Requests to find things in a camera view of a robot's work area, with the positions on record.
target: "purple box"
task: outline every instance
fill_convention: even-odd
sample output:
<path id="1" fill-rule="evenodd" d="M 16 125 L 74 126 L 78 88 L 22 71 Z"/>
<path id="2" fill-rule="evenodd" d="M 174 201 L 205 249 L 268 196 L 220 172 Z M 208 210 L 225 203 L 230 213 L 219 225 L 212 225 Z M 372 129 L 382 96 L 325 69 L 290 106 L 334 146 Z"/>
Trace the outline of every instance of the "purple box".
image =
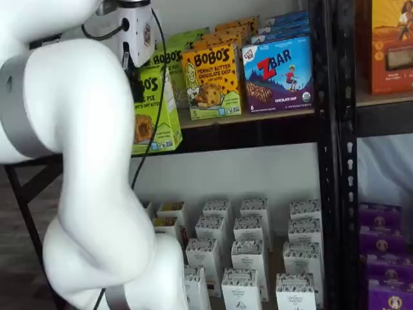
<path id="1" fill-rule="evenodd" d="M 359 250 L 361 254 L 375 252 L 405 254 L 406 240 L 399 229 L 361 226 Z"/>
<path id="2" fill-rule="evenodd" d="M 367 274 L 387 280 L 406 279 L 413 282 L 413 256 L 395 254 L 368 254 Z"/>
<path id="3" fill-rule="evenodd" d="M 378 203 L 362 202 L 359 206 L 359 224 L 399 229 L 401 224 L 401 207 L 399 205 L 380 205 Z"/>
<path id="4" fill-rule="evenodd" d="M 368 279 L 369 310 L 413 309 L 413 284 L 404 280 Z"/>

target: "snack box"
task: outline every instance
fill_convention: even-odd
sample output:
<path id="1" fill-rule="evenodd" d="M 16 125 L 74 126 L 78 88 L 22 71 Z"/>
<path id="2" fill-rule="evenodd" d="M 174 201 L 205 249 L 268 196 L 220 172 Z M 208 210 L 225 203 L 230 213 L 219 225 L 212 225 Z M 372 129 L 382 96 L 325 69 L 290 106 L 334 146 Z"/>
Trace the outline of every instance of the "snack box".
<path id="1" fill-rule="evenodd" d="M 256 270 L 225 269 L 222 291 L 225 309 L 262 310 Z"/>
<path id="2" fill-rule="evenodd" d="M 211 310 L 204 267 L 185 265 L 185 291 L 189 310 Z"/>
<path id="3" fill-rule="evenodd" d="M 276 24 L 283 24 L 283 23 L 292 23 L 294 21 L 299 21 L 301 19 L 308 19 L 308 12 L 307 11 L 298 11 L 298 12 L 291 12 L 283 15 L 274 16 L 268 18 L 264 25 L 266 27 L 271 27 Z"/>
<path id="4" fill-rule="evenodd" d="M 184 52 L 182 67 L 192 119 L 240 115 L 243 89 L 235 42 Z"/>
<path id="5" fill-rule="evenodd" d="M 316 290 L 317 308 L 324 309 L 324 276 L 321 267 L 321 255 L 318 243 L 284 243 L 285 272 L 289 274 L 312 274 Z"/>
<path id="6" fill-rule="evenodd" d="M 309 35 L 311 29 L 309 26 L 299 27 L 288 31 L 273 32 L 270 34 L 258 34 L 251 38 L 251 44 L 257 45 L 261 43 L 269 43 L 278 41 L 280 39 L 287 39 L 289 37 L 298 37 L 303 35 Z"/>
<path id="7" fill-rule="evenodd" d="M 251 112 L 308 109 L 314 99 L 308 36 L 243 47 Z"/>
<path id="8" fill-rule="evenodd" d="M 136 128 L 132 153 L 144 154 L 155 130 L 156 135 L 149 152 L 175 150 L 182 141 L 182 132 L 169 71 L 166 72 L 164 98 L 157 129 L 155 124 L 161 101 L 163 69 L 141 69 L 139 75 L 143 98 L 142 101 L 135 102 Z"/>
<path id="9" fill-rule="evenodd" d="M 398 205 L 361 202 L 359 204 L 359 224 L 400 229 L 401 207 Z"/>
<path id="10" fill-rule="evenodd" d="M 316 310 L 311 274 L 277 274 L 276 296 L 280 310 Z"/>
<path id="11" fill-rule="evenodd" d="M 368 279 L 368 310 L 413 309 L 413 283 L 404 280 Z"/>
<path id="12" fill-rule="evenodd" d="M 259 293 L 262 302 L 269 301 L 269 266 L 262 240 L 235 241 L 232 244 L 234 269 L 255 269 L 258 275 Z"/>
<path id="13" fill-rule="evenodd" d="M 206 287 L 209 296 L 221 297 L 222 266 L 216 239 L 190 239 L 186 247 L 188 263 L 205 268 Z"/>
<path id="14" fill-rule="evenodd" d="M 243 200 L 243 202 L 241 202 L 241 215 L 258 215 L 261 217 L 261 224 L 265 235 L 265 243 L 268 250 L 272 252 L 274 250 L 274 242 L 272 238 L 271 215 L 268 214 L 268 199 L 259 198 Z"/>
<path id="15" fill-rule="evenodd" d="M 276 32 L 286 32 L 293 30 L 295 28 L 309 27 L 310 21 L 308 19 L 303 19 L 301 21 L 294 21 L 293 23 L 276 24 L 270 27 L 264 27 L 258 29 L 257 34 L 272 34 Z"/>
<path id="16" fill-rule="evenodd" d="M 259 16 L 242 18 L 242 19 L 238 19 L 236 21 L 230 21 L 228 23 L 223 23 L 223 24 L 217 25 L 215 27 L 215 31 L 220 31 L 220 30 L 224 30 L 224 29 L 227 29 L 227 28 L 234 28 L 234 27 L 237 27 L 237 26 L 249 25 L 250 28 L 251 28 L 252 34 L 256 34 L 257 30 L 258 30 L 258 23 L 259 23 Z"/>
<path id="17" fill-rule="evenodd" d="M 413 256 L 406 254 L 368 254 L 367 274 L 387 280 L 399 278 L 413 282 Z"/>
<path id="18" fill-rule="evenodd" d="M 369 251 L 405 254 L 407 243 L 399 229 L 392 230 L 386 227 L 361 226 L 359 249 L 362 254 L 368 254 Z"/>
<path id="19" fill-rule="evenodd" d="M 176 107 L 178 109 L 187 109 L 188 96 L 186 95 L 186 84 L 182 70 L 182 53 L 186 51 L 184 43 L 175 42 L 166 44 L 166 58 L 163 47 L 159 46 L 154 55 L 145 63 L 145 68 L 163 68 L 167 64 L 174 92 Z"/>
<path id="20" fill-rule="evenodd" d="M 160 218 L 177 218 L 179 231 L 184 247 L 188 244 L 189 238 L 192 236 L 189 224 L 188 209 L 185 202 L 162 203 L 157 211 Z"/>

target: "green bobo's box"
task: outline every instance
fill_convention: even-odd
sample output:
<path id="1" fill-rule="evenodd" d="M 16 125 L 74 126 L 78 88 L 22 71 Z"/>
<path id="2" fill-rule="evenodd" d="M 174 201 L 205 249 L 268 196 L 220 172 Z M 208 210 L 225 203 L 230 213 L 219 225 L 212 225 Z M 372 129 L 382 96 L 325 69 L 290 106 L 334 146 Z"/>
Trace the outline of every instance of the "green bobo's box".
<path id="1" fill-rule="evenodd" d="M 135 102 L 135 139 L 132 154 L 143 154 L 155 131 L 157 113 L 161 100 L 163 69 L 162 67 L 140 70 L 141 88 L 144 90 L 143 101 Z M 182 141 L 174 93 L 169 71 L 166 71 L 164 98 L 161 117 L 150 152 L 175 150 Z"/>

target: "black cable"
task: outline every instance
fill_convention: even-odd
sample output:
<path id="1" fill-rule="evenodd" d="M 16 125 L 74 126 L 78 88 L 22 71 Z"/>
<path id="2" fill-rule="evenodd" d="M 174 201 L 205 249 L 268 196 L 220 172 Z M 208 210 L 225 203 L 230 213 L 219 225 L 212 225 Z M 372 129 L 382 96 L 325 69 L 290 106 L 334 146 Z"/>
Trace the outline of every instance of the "black cable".
<path id="1" fill-rule="evenodd" d="M 161 33 L 162 44 L 163 44 L 163 57 L 164 57 L 163 59 L 166 59 L 166 43 L 165 43 L 165 37 L 163 35 L 161 23 L 159 22 L 159 19 L 157 18 L 156 13 L 154 12 L 153 9 L 152 9 L 152 15 L 154 16 L 154 18 L 156 20 L 156 23 L 157 23 L 157 27 L 159 28 L 159 32 Z M 162 101 L 163 101 L 163 95 L 164 95 L 164 91 L 165 91 L 165 79 L 166 79 L 166 62 L 165 62 L 165 65 L 163 67 L 163 82 L 162 82 L 162 91 L 161 91 L 161 102 L 159 103 L 159 110 L 157 112 L 155 130 L 152 133 L 152 137 L 150 137 L 148 147 L 146 148 L 146 152 L 142 157 L 141 163 L 139 164 L 139 167 L 136 169 L 134 179 L 132 180 L 132 189 L 135 189 L 137 177 L 139 176 L 139 173 L 141 172 L 142 166 L 143 166 L 143 164 L 146 160 L 146 157 L 148 156 L 150 147 L 152 146 L 152 143 L 154 142 L 154 139 L 155 139 L 157 126 L 159 124 L 159 119 L 161 118 Z"/>

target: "small white box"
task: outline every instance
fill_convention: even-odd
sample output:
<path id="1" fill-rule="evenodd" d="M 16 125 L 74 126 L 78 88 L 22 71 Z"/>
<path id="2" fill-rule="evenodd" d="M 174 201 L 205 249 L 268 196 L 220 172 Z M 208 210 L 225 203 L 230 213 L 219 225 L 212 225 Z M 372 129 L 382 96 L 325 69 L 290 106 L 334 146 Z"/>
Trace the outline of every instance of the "small white box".
<path id="1" fill-rule="evenodd" d="M 185 266 L 185 289 L 189 310 L 211 310 L 204 267 Z"/>
<path id="2" fill-rule="evenodd" d="M 324 251 L 321 222 L 318 218 L 298 218 L 288 224 L 288 239 L 291 243 L 317 242 L 320 244 L 321 269 L 324 277 Z"/>
<path id="3" fill-rule="evenodd" d="M 280 310 L 316 310 L 311 274 L 277 274 L 276 295 Z"/>
<path id="4" fill-rule="evenodd" d="M 205 268 L 206 287 L 209 296 L 221 297 L 222 267 L 216 239 L 190 239 L 186 247 L 188 264 Z"/>
<path id="5" fill-rule="evenodd" d="M 268 261 L 262 240 L 235 241 L 232 245 L 232 265 L 235 269 L 255 269 L 263 302 L 269 301 Z"/>
<path id="6" fill-rule="evenodd" d="M 227 310 L 262 310 L 257 271 L 225 269 L 222 290 Z"/>
<path id="7" fill-rule="evenodd" d="M 243 216 L 235 219 L 234 236 L 236 241 L 262 240 L 265 244 L 261 217 L 258 215 Z"/>
<path id="8" fill-rule="evenodd" d="M 154 224 L 155 233 L 169 234 L 176 238 L 184 249 L 177 218 L 154 218 L 152 223 Z"/>
<path id="9" fill-rule="evenodd" d="M 244 200 L 241 203 L 241 215 L 242 216 L 258 215 L 262 217 L 261 224 L 263 226 L 263 230 L 265 234 L 265 243 L 268 247 L 268 250 L 272 252 L 274 250 L 273 238 L 272 238 L 272 224 L 271 224 L 271 216 L 268 214 L 267 206 L 268 206 L 267 198 Z"/>
<path id="10" fill-rule="evenodd" d="M 284 243 L 285 272 L 310 273 L 314 277 L 317 308 L 324 309 L 324 284 L 319 243 Z"/>
<path id="11" fill-rule="evenodd" d="M 231 265 L 231 254 L 227 240 L 227 226 L 223 216 L 201 216 L 195 226 L 199 239 L 216 239 L 218 243 L 219 257 L 223 267 Z"/>
<path id="12" fill-rule="evenodd" d="M 186 246 L 188 244 L 188 240 L 191 237 L 191 230 L 185 202 L 162 203 L 157 211 L 157 216 L 159 218 L 177 218 L 183 245 Z"/>

